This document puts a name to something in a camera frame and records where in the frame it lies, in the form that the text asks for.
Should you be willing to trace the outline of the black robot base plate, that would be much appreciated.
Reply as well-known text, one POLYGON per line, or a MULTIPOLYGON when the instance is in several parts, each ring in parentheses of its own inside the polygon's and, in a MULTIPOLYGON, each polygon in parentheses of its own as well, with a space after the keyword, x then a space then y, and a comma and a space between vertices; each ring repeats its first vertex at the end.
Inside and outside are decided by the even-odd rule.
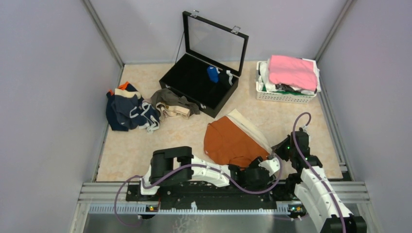
POLYGON ((160 187, 155 194, 143 194, 138 184, 127 187, 127 201, 154 201, 161 210, 188 209, 195 203, 198 210, 275 210, 289 202, 286 212, 303 213, 303 204, 286 194, 284 185, 263 194, 249 194, 234 185, 216 187, 207 182, 184 182, 174 186, 160 187))

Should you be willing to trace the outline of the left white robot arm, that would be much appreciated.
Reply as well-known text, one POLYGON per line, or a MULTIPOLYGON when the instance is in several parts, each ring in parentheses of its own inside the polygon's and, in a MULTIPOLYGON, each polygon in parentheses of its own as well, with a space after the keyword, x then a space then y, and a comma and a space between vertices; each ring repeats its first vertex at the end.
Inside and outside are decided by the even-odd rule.
POLYGON ((277 185, 280 178, 275 174, 281 170, 281 162, 275 154, 265 160, 259 156, 246 168, 240 168, 233 164, 207 162, 193 155, 188 146, 156 150, 148 172, 141 178, 137 194, 148 201, 160 187, 188 181, 206 182, 217 188, 234 185, 247 194, 264 194, 277 185))

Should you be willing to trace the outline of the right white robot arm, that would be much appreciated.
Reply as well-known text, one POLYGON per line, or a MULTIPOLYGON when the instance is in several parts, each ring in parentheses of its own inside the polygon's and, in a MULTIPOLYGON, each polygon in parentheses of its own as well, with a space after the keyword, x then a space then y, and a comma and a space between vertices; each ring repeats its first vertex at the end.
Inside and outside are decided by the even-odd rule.
POLYGON ((355 216, 334 191, 319 158, 311 155, 309 134, 303 128, 291 132, 272 147, 285 161, 290 161, 296 173, 289 174, 285 194, 300 200, 320 233, 365 233, 363 217, 355 216))

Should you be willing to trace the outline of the orange underwear white waistband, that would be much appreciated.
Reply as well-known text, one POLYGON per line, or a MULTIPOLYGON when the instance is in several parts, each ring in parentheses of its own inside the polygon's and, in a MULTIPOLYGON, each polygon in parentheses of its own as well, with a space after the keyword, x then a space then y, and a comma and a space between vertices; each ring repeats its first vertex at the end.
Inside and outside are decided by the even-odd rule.
POLYGON ((237 109, 207 125, 204 153, 216 164, 246 168, 259 156, 266 159, 271 151, 261 130, 237 109))

